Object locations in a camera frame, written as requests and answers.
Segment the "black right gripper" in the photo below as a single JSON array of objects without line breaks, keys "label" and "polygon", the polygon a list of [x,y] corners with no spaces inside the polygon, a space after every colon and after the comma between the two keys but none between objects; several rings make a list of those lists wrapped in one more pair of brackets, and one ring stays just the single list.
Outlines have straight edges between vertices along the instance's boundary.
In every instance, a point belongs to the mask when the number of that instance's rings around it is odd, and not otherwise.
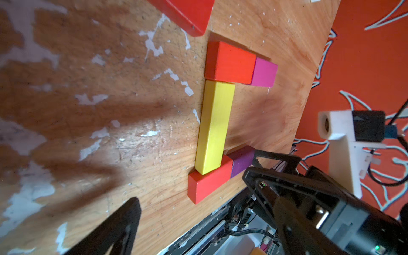
[{"label": "black right gripper", "polygon": [[[259,158],[285,163],[282,170],[265,170]],[[251,167],[243,180],[256,198],[255,212],[272,227],[278,225],[277,199],[284,198],[294,211],[346,252],[368,252],[370,237],[367,206],[331,177],[312,167],[305,176],[297,174],[301,158],[292,154],[255,149]]]}]

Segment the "lime yellow long block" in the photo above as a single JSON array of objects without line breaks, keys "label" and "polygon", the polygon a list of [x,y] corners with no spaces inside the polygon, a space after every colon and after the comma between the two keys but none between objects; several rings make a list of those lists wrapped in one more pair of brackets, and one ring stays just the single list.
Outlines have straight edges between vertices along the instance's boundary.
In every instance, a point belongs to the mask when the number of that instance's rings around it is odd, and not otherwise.
[{"label": "lime yellow long block", "polygon": [[235,85],[206,80],[195,169],[205,175],[220,167]]}]

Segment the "dark purple block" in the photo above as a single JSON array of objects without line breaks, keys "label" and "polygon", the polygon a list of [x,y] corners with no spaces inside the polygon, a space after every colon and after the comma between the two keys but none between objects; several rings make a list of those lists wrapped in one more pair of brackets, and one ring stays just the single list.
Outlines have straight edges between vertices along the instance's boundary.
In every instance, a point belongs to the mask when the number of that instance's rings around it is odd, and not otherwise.
[{"label": "dark purple block", "polygon": [[233,159],[231,178],[249,168],[252,165],[254,155],[255,149],[251,146],[242,147],[228,154],[228,157]]}]

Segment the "small red block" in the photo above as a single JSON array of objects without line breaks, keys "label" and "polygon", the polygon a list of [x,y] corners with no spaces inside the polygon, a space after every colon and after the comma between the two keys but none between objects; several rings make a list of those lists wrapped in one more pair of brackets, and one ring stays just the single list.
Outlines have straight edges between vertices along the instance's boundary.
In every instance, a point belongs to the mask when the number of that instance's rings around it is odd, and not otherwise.
[{"label": "small red block", "polygon": [[201,37],[205,34],[215,4],[215,0],[149,0],[148,2],[192,37]]}]

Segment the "small magenta block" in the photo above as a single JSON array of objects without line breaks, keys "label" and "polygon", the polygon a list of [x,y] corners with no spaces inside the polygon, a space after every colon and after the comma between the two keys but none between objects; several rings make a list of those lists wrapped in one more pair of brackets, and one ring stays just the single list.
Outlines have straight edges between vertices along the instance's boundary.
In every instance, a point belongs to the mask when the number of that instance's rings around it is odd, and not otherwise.
[{"label": "small magenta block", "polygon": [[268,87],[274,86],[278,65],[260,57],[256,58],[251,86]]}]

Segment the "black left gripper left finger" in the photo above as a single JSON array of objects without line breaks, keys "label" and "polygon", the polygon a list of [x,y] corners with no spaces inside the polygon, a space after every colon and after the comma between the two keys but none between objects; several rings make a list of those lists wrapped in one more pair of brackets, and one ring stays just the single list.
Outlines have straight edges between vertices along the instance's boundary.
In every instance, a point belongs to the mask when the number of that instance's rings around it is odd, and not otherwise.
[{"label": "black left gripper left finger", "polygon": [[130,255],[140,218],[139,199],[132,197],[66,254]]}]

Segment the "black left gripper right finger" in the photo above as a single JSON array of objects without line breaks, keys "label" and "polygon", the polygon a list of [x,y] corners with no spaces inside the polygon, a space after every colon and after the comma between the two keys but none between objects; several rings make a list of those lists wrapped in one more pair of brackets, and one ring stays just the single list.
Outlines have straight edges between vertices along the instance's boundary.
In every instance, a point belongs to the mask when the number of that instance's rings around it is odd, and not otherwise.
[{"label": "black left gripper right finger", "polygon": [[280,243],[286,255],[346,255],[326,238],[287,199],[274,203],[274,216]]}]

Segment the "red cube block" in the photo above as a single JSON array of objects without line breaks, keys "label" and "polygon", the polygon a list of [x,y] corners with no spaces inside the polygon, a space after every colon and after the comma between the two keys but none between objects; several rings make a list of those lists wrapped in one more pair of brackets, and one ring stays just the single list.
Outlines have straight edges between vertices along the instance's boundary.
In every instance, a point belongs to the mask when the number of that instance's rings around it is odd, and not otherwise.
[{"label": "red cube block", "polygon": [[223,41],[207,45],[205,78],[207,80],[250,84],[257,56]]}]

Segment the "long red block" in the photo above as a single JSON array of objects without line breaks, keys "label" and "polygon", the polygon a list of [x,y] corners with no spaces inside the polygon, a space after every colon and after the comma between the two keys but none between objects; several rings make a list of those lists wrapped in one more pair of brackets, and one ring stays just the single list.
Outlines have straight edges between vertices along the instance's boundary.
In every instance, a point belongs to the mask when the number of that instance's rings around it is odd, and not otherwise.
[{"label": "long red block", "polygon": [[224,155],[221,166],[205,175],[193,171],[188,176],[188,197],[195,204],[199,204],[211,193],[220,188],[230,178],[233,159]]}]

